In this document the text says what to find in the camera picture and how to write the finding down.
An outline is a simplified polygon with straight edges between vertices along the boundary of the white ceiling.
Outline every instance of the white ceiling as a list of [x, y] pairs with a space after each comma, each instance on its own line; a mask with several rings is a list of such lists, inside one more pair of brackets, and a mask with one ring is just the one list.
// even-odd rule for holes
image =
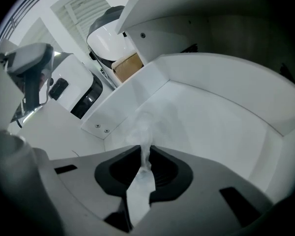
[[88, 54], [86, 37], [89, 27], [109, 8], [106, 0], [71, 0], [55, 11], [55, 14], [77, 44]]
[[39, 42], [51, 44], [56, 52], [62, 52], [61, 47], [55, 41], [55, 39], [50, 34], [47, 27], [44, 25], [43, 21], [40, 18], [37, 19], [37, 21], [31, 26], [29, 31], [22, 39], [20, 46]]

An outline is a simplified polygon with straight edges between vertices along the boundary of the black slot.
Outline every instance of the black slot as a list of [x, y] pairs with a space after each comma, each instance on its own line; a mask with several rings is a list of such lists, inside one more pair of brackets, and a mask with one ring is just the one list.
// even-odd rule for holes
[[183, 50], [181, 53], [197, 53], [198, 52], [198, 44], [193, 44], [189, 46], [187, 49]]
[[242, 227], [258, 219], [261, 214], [233, 187], [221, 189], [220, 193], [233, 211]]
[[66, 173], [66, 172], [75, 170], [77, 168], [78, 167], [74, 166], [73, 164], [70, 164], [70, 165], [67, 165], [67, 166], [55, 168], [55, 171], [56, 171], [57, 175], [59, 175], [59, 174], [62, 174], [62, 173]]
[[49, 91], [49, 96], [58, 100], [63, 91], [68, 87], [69, 83], [63, 78], [59, 78], [53, 88]]

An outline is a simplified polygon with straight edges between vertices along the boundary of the black opening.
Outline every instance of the black opening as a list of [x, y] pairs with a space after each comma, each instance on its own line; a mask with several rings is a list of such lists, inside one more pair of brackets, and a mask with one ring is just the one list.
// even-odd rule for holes
[[59, 167], [59, 168], [55, 168], [55, 171], [56, 171], [56, 173], [59, 175], [59, 174], [62, 174], [62, 173], [66, 173], [66, 172], [69, 172], [69, 171], [75, 170], [75, 169], [77, 169], [77, 168], [78, 168], [78, 167], [76, 167], [75, 165], [70, 164], [70, 165], [67, 165], [67, 166], [63, 166], [63, 167]]
[[93, 83], [89, 90], [82, 96], [78, 103], [71, 110], [77, 118], [81, 119], [85, 113], [90, 109], [94, 102], [99, 98], [103, 92], [103, 84], [96, 75], [93, 74]]
[[89, 52], [88, 55], [90, 56], [90, 58], [91, 58], [92, 60], [96, 60], [96, 57], [95, 57], [95, 55], [93, 54], [93, 52]]
[[[191, 184], [193, 172], [185, 162], [155, 146], [150, 148], [149, 161], [156, 185], [156, 190], [150, 195], [150, 204], [174, 200]], [[140, 165], [141, 148], [134, 146], [100, 163], [95, 169], [95, 179], [107, 194], [124, 198]]]

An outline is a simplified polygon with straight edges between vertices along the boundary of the white panel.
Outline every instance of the white panel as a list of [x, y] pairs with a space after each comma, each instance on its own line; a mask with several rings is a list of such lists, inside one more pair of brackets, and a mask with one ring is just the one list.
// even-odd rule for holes
[[176, 54], [156, 64], [170, 80], [198, 87], [253, 112], [286, 135], [295, 129], [295, 85], [261, 65], [218, 54]]
[[49, 159], [104, 152], [103, 140], [81, 130], [82, 121], [50, 100], [25, 123], [18, 133], [34, 148], [41, 148]]
[[180, 53], [193, 44], [198, 44], [199, 52], [210, 52], [212, 47], [209, 23], [200, 16], [160, 18], [128, 28], [126, 33], [144, 65], [162, 54]]
[[[52, 78], [55, 83], [59, 78], [63, 78], [69, 83], [57, 99], [57, 102], [68, 111], [74, 108], [93, 83], [92, 74], [74, 54], [69, 55], [57, 66], [52, 73]], [[46, 90], [47, 86], [44, 84], [39, 92], [40, 99], [46, 99]]]
[[[261, 153], [279, 153], [281, 136], [256, 115], [218, 95], [168, 81], [105, 140], [128, 145], [136, 114], [153, 115], [153, 144], [220, 162], [248, 179]], [[264, 148], [264, 143], [273, 146]]]
[[274, 177], [266, 193], [274, 202], [289, 196], [295, 188], [295, 130], [283, 138]]
[[118, 87], [94, 113], [86, 120], [82, 128], [89, 133], [104, 139], [130, 114], [150, 98], [168, 81], [168, 76], [162, 73], [154, 63], [141, 68], [138, 72]]
[[116, 31], [157, 18], [190, 15], [244, 14], [264, 16], [269, 13], [266, 0], [129, 0]]

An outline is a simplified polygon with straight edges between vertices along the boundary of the white shelf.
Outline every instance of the white shelf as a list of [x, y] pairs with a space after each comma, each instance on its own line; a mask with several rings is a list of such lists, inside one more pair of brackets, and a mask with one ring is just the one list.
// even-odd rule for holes
[[129, 0], [116, 31], [158, 18], [194, 14], [264, 17], [269, 8], [266, 0]]

